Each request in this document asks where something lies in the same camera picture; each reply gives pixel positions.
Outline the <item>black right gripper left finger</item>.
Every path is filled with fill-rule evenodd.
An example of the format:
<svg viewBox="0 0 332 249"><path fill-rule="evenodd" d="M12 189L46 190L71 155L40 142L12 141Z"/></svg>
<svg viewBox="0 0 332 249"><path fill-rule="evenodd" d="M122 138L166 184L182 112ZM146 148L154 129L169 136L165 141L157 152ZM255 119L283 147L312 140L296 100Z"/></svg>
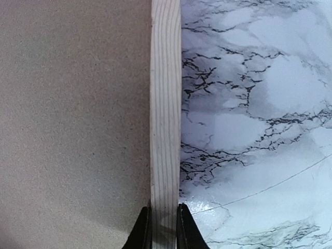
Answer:
<svg viewBox="0 0 332 249"><path fill-rule="evenodd" d="M123 249L151 249L152 248L152 221L151 207L141 209L139 216L130 232Z"/></svg>

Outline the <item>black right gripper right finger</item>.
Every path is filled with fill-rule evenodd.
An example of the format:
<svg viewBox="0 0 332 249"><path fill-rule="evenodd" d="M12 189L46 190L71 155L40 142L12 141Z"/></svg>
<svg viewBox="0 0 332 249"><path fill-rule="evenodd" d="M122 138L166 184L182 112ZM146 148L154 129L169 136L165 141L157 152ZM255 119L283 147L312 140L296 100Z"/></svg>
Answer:
<svg viewBox="0 0 332 249"><path fill-rule="evenodd" d="M188 206L184 203L179 204L177 208L176 248L210 249L204 241Z"/></svg>

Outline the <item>pink photo frame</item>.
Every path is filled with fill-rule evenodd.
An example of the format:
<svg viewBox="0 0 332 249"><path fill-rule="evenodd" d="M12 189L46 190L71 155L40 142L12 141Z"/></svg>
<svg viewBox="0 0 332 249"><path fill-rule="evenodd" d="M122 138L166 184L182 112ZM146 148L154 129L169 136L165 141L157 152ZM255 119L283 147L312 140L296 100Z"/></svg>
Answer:
<svg viewBox="0 0 332 249"><path fill-rule="evenodd" d="M150 167L153 248L176 247L181 150L181 3L152 1Z"/></svg>

